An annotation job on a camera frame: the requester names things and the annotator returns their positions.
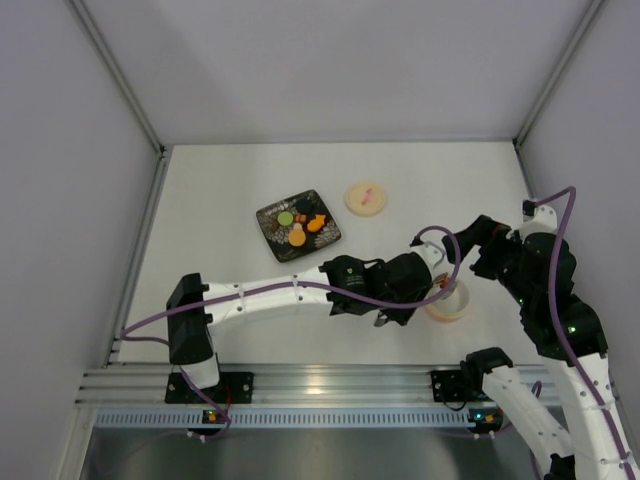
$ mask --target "table surface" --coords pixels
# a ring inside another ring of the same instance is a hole
[[[344,203],[361,181],[387,191],[375,217]],[[262,237],[256,210],[316,189],[343,237],[299,260],[280,264]],[[178,280],[200,272],[207,282],[245,282],[303,271],[338,255],[390,259],[406,252],[426,225],[453,231],[479,214],[518,225],[526,188],[513,146],[487,143],[364,143],[178,146],[168,167],[127,325],[164,308]],[[425,236],[438,240],[440,235]],[[456,364],[467,353],[500,346],[516,364],[539,364],[518,307],[497,282],[463,264],[471,309],[442,324],[422,310],[405,327],[373,326],[363,317],[295,316],[224,331],[214,338],[221,363]],[[166,338],[161,320],[136,334]],[[167,362],[166,347],[125,343],[122,362]]]

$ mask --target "square black plate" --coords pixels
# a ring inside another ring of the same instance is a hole
[[[308,210],[308,212],[298,211],[297,205],[304,205],[304,210]],[[310,219],[313,219],[315,215],[326,215],[326,224],[317,233],[308,232],[306,225],[304,225],[306,243],[301,247],[293,247],[289,244],[289,233],[293,230],[295,222],[287,227],[279,226],[277,230],[273,231],[274,224],[277,223],[278,215],[281,212],[291,212],[294,216],[305,213]],[[342,232],[340,232],[333,215],[315,190],[307,190],[261,208],[256,212],[256,217],[269,248],[280,263],[309,255],[337,242],[342,237]]]

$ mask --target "metal grille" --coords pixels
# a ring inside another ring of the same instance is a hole
[[[467,409],[231,409],[231,428],[465,428],[473,426]],[[101,409],[98,428],[214,428],[204,424],[203,410]]]

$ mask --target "round plate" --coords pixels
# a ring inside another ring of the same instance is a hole
[[[357,183],[347,190],[344,201],[351,213],[372,217],[380,213],[387,204],[387,192],[377,183]]]

